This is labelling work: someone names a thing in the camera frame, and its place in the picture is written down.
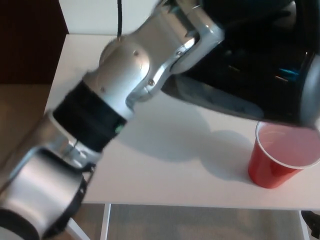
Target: black cable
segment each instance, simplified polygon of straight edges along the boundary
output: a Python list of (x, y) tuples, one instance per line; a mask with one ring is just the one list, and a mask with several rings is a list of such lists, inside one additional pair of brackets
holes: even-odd
[(118, 32), (117, 37), (121, 37), (122, 35), (122, 0), (117, 0), (118, 5)]

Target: white table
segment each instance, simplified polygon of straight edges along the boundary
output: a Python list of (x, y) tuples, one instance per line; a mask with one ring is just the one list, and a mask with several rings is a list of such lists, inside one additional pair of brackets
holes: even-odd
[[(66, 36), (46, 109), (98, 66), (101, 51), (113, 38)], [(320, 210), (320, 165), (276, 189), (250, 181), (247, 165), (257, 122), (162, 92), (135, 111), (135, 118), (105, 148), (86, 203)]]

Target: silver robot arm segment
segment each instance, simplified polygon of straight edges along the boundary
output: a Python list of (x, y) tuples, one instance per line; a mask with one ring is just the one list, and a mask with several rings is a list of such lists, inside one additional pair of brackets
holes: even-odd
[(0, 166), (0, 227), (50, 238), (78, 211), (103, 148), (134, 114), (224, 39), (197, 1), (164, 0), (135, 32), (115, 39)]

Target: table leg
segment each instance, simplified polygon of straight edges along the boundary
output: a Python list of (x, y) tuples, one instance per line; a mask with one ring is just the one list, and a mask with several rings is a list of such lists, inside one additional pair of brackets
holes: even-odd
[(90, 240), (86, 233), (79, 227), (79, 225), (72, 218), (69, 220), (65, 230), (74, 238), (74, 240)]
[(111, 204), (110, 203), (106, 203), (104, 205), (104, 212), (103, 212), (103, 220), (102, 220), (100, 240), (107, 240), (110, 212), (111, 212)]
[(303, 240), (310, 240), (309, 232), (308, 232), (308, 226), (307, 226), (305, 220), (303, 219), (303, 217), (301, 215), (301, 211), (299, 211), (299, 217), (300, 217), (302, 233), (303, 233), (303, 237), (304, 237)]

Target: robotic arm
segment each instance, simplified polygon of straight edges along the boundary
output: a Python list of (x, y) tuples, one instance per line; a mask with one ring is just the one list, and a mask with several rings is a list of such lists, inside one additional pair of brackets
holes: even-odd
[[(301, 16), (301, 28), (316, 36), (308, 38), (307, 34), (302, 44), (310, 50), (303, 53), (305, 64), (297, 73), (301, 78), (297, 77), (293, 84), (297, 87), (288, 96), (295, 105), (283, 113), (287, 118), (282, 116), (284, 108), (272, 108), (252, 97), (259, 90), (252, 83), (254, 76), (234, 64), (241, 59), (255, 60), (246, 47), (247, 41), (251, 46), (255, 43), (248, 29), (261, 26), (291, 0), (243, 1), (238, 6), (242, 8), (229, 5), (238, 3), (163, 0), (138, 30), (108, 44), (99, 67), (45, 114), (0, 166), (0, 227), (23, 240), (46, 239), (62, 232), (84, 199), (103, 148), (133, 117), (135, 103), (147, 101), (160, 90), (215, 111), (313, 127), (320, 109), (318, 0), (299, 0), (294, 8)], [(317, 17), (312, 20), (317, 24), (315, 31), (309, 27), (311, 17)], [(242, 49), (245, 55), (233, 55)], [(217, 62), (216, 56), (223, 67), (236, 68), (240, 77), (226, 71), (225, 85), (217, 73), (202, 71), (208, 69), (208, 63)], [(234, 91), (233, 86), (241, 89)], [(291, 93), (292, 85), (286, 86), (281, 89)]]

